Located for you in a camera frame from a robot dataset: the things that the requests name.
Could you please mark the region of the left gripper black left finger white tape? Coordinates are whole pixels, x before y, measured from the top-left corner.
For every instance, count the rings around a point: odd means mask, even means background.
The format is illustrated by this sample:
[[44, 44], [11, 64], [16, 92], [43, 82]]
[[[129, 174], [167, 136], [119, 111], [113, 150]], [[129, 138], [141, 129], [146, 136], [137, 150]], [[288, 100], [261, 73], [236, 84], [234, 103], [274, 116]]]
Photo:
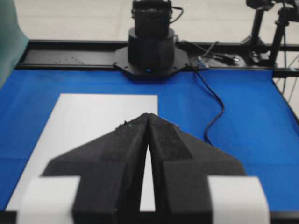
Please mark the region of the left gripper black left finger white tape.
[[49, 161], [17, 213], [20, 224], [136, 224], [147, 113]]

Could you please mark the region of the left gripper black right finger white tape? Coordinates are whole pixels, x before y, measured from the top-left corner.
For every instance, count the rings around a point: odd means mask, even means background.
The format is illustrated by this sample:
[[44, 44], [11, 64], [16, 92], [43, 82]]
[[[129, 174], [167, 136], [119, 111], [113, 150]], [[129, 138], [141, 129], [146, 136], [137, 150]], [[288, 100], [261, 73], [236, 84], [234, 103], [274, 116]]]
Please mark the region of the left gripper black right finger white tape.
[[269, 204], [259, 179], [241, 162], [149, 115], [157, 211], [170, 224], [268, 224]]

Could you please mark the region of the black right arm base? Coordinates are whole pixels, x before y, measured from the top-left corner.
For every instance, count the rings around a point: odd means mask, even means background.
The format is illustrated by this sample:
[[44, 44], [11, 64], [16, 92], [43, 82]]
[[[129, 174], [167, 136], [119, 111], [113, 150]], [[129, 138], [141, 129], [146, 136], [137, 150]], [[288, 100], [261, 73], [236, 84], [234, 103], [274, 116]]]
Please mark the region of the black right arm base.
[[136, 79], [164, 79], [188, 65], [188, 55], [176, 46], [170, 24], [175, 7], [169, 0], [135, 0], [128, 44], [115, 51], [114, 66]]

